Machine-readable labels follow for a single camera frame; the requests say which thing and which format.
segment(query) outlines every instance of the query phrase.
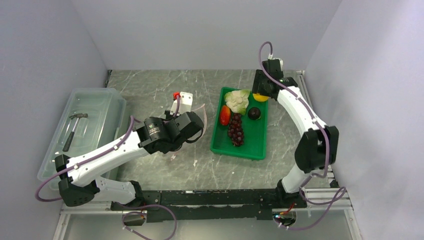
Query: hammer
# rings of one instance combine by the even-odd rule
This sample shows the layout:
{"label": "hammer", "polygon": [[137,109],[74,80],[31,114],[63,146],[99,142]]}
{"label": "hammer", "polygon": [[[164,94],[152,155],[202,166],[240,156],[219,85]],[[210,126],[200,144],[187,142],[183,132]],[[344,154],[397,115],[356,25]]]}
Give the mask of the hammer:
{"label": "hammer", "polygon": [[88,116],[89,115],[87,113],[76,113],[72,116],[69,116],[71,121],[72,121],[72,119],[76,118],[76,122],[75,122],[75,125],[73,125],[72,131],[70,132],[69,136],[67,137],[67,140],[65,142],[65,146],[63,147],[64,152],[69,151],[69,147],[71,146],[72,139],[74,138],[75,129],[77,129],[78,122],[80,121],[81,118],[88,118]]}

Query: wall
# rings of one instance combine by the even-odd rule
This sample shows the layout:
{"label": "wall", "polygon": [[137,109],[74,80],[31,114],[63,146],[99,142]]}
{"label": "wall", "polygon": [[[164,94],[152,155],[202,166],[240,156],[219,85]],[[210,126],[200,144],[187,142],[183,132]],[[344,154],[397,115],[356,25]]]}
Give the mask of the wall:
{"label": "wall", "polygon": [[341,0],[72,0],[109,69],[304,70]]}
{"label": "wall", "polygon": [[49,240],[61,203],[35,200],[37,172],[72,89],[107,69],[69,0],[2,0],[0,23],[0,238]]}
{"label": "wall", "polygon": [[307,68],[364,239],[424,239],[424,4],[344,0]]}

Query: bunch of grapes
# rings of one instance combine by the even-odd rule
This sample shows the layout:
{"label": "bunch of grapes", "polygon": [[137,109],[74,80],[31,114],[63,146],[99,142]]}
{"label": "bunch of grapes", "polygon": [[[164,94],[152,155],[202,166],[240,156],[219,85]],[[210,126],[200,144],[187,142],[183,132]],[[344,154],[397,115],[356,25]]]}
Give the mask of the bunch of grapes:
{"label": "bunch of grapes", "polygon": [[240,113],[234,113],[229,121],[228,137],[235,147],[240,147],[245,143],[245,133],[242,128],[242,115]]}

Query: robotic arm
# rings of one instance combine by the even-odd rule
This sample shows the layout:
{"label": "robotic arm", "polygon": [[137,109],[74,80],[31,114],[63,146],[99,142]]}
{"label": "robotic arm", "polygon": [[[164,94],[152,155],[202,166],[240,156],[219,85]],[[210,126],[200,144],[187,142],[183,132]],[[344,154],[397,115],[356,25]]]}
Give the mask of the robotic arm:
{"label": "robotic arm", "polygon": [[[326,166],[326,142],[318,126],[323,126],[328,137],[328,165],[336,161],[339,139],[338,129],[335,126],[327,126],[312,111],[303,98],[298,84],[292,77],[284,77],[282,68],[283,61],[278,58],[272,59],[271,55],[268,60],[262,62],[262,70],[256,71],[252,87],[252,93],[271,97],[281,104],[293,119],[301,136],[294,153],[295,165],[277,184],[276,191],[281,200],[296,195],[311,175],[320,172]],[[267,75],[284,87],[272,81]]]}
{"label": "robotic arm", "polygon": [[[158,151],[164,154],[177,151],[184,142],[193,143],[199,139],[200,136],[190,140],[198,132],[202,134],[204,127],[199,116],[190,111],[193,95],[185,92],[180,94],[187,96],[180,108],[181,112],[186,111],[183,114],[176,114],[177,117],[169,120],[148,117],[135,127],[132,118],[131,128],[115,141],[81,156],[70,158],[62,154],[56,157],[58,173],[73,167],[59,175],[59,193],[65,204],[75,207],[90,201],[112,201],[128,207],[140,206],[144,198],[138,182],[119,182],[100,175],[135,158]],[[171,111],[178,112],[175,107],[176,104]]]}

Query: green plastic tray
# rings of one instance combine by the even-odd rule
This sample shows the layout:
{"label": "green plastic tray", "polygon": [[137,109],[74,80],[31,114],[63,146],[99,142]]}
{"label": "green plastic tray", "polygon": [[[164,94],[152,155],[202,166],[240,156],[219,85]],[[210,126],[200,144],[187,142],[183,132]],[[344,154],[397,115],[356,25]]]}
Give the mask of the green plastic tray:
{"label": "green plastic tray", "polygon": [[268,101],[258,102],[253,98],[252,94],[249,95],[249,106],[247,106],[247,111],[252,107],[257,107],[260,109],[261,117],[258,120],[251,120],[247,113],[241,117],[241,127],[244,131],[244,144],[238,147],[233,146],[227,135],[228,126],[221,125],[219,118],[221,108],[226,104],[224,95],[234,90],[237,89],[230,87],[223,87],[221,89],[210,150],[216,154],[262,160],[267,156]]}

